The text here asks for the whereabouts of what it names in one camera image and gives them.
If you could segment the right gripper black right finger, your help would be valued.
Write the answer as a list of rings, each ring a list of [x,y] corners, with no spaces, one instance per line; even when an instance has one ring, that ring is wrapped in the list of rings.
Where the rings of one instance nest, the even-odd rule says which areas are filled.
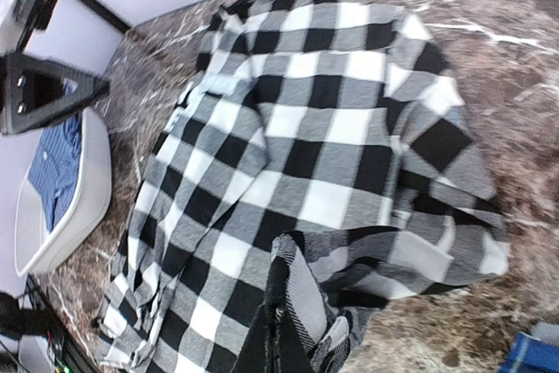
[[[266,370],[311,372],[314,279],[299,254],[277,255],[266,290]]]

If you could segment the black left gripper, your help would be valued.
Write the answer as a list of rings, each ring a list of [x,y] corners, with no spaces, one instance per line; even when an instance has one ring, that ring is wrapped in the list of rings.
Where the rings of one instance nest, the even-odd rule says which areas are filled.
[[[1,57],[1,134],[49,127],[109,93],[109,80],[22,52]]]

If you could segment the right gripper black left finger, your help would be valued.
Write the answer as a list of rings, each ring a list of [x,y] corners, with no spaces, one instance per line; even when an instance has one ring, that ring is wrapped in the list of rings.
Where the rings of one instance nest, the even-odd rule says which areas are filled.
[[[279,372],[276,347],[276,305],[263,303],[252,319],[243,347],[233,367],[238,373]]]

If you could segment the black white checked shirt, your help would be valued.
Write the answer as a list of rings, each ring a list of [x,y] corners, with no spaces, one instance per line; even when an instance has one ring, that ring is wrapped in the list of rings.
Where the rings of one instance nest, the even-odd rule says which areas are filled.
[[[420,18],[360,0],[237,0],[149,158],[96,362],[234,372],[277,255],[314,279],[311,372],[391,300],[501,276],[508,241],[450,66]]]

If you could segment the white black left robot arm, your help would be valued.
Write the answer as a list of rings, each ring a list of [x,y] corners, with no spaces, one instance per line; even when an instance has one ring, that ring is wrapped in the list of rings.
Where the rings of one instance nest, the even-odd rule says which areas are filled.
[[[59,0],[10,0],[1,11],[1,134],[21,135],[78,113],[109,93],[108,79],[24,52],[46,31]],[[79,0],[119,31],[128,26],[97,0]]]

